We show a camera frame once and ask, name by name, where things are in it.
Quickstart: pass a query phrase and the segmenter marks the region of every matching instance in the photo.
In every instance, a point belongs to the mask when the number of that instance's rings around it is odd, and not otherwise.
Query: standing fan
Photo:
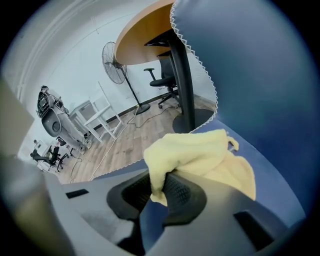
[[[116,84],[122,84],[125,80],[127,84],[129,85],[131,92],[138,103],[138,109],[136,111],[136,114],[139,115],[143,112],[146,112],[148,109],[150,109],[149,104],[142,105],[134,90],[131,87],[131,84],[127,78],[127,66],[122,65],[119,62],[117,62],[115,57],[115,43],[114,42],[107,42],[106,45],[103,47],[102,50],[102,64],[104,66],[104,70],[108,77],[115,82]]]

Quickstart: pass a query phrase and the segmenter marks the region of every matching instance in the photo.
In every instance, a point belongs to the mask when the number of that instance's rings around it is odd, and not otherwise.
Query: yellow cloth
[[[255,175],[252,167],[242,156],[235,156],[228,150],[239,144],[227,136],[224,129],[205,133],[166,134],[158,139],[144,153],[149,168],[151,200],[167,206],[162,192],[166,173],[173,170],[230,185],[251,199],[256,199]]]

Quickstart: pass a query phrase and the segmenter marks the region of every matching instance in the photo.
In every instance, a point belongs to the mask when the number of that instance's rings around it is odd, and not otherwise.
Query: table base
[[[197,108],[195,112],[195,127],[199,127],[204,124],[210,117],[213,116],[214,111],[208,109]],[[175,117],[172,123],[172,128],[176,134],[186,134],[190,132],[186,127],[185,116],[179,114]]]
[[[179,101],[183,112],[184,131],[190,132],[197,126],[195,123],[195,103],[192,77],[186,46],[177,37],[173,29],[170,29],[145,44],[147,47],[168,47],[171,54],[166,52],[162,56],[170,56],[176,85],[178,88]]]

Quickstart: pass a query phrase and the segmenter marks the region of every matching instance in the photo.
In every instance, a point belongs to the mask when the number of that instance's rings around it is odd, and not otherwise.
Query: power cable
[[[143,122],[143,124],[140,125],[140,126],[137,126],[137,124],[136,124],[135,122],[134,122],[134,123],[129,123],[132,119],[129,120],[126,124],[127,124],[127,125],[135,125],[135,128],[139,129],[139,128],[141,128],[142,126],[144,126],[144,124],[145,124],[148,120],[150,120],[151,118],[160,116],[163,112],[165,112],[167,109],[170,109],[170,108],[175,108],[175,109],[177,109],[178,107],[176,107],[176,106],[169,106],[169,107],[167,107],[166,109],[164,109],[161,113],[156,114],[156,115],[154,115],[154,116],[152,116],[152,117],[149,117],[149,118],[148,118],[147,120],[145,120],[145,121]]]
[[[116,140],[120,137],[120,135],[123,133],[123,131],[131,124],[130,122],[133,121],[135,119],[135,117],[137,116],[137,111],[138,111],[138,106],[135,110],[135,114],[134,114],[134,117],[130,119],[130,121],[126,124],[126,126],[123,128],[123,130],[120,132],[120,134],[114,139],[111,147],[109,148],[108,152],[104,155],[104,157],[102,158],[101,162],[99,163],[99,165],[96,167],[96,169],[94,170],[91,178],[89,179],[89,181],[92,181],[94,175],[96,174],[98,168],[100,167],[101,163],[103,162],[103,160],[106,158],[106,156],[108,155],[108,153],[110,152],[111,148],[113,147],[113,145],[115,144]]]

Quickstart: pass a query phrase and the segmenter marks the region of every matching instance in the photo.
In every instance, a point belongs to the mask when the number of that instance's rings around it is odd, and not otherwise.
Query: black slot
[[[249,212],[241,211],[235,213],[234,217],[257,251],[260,251],[274,241],[268,232]]]
[[[86,189],[79,189],[79,190],[76,190],[76,191],[72,191],[72,192],[68,192],[68,193],[65,193],[66,196],[71,199],[71,198],[76,198],[76,197],[79,197],[79,196],[82,196],[82,195],[85,195],[89,193],[88,190]]]

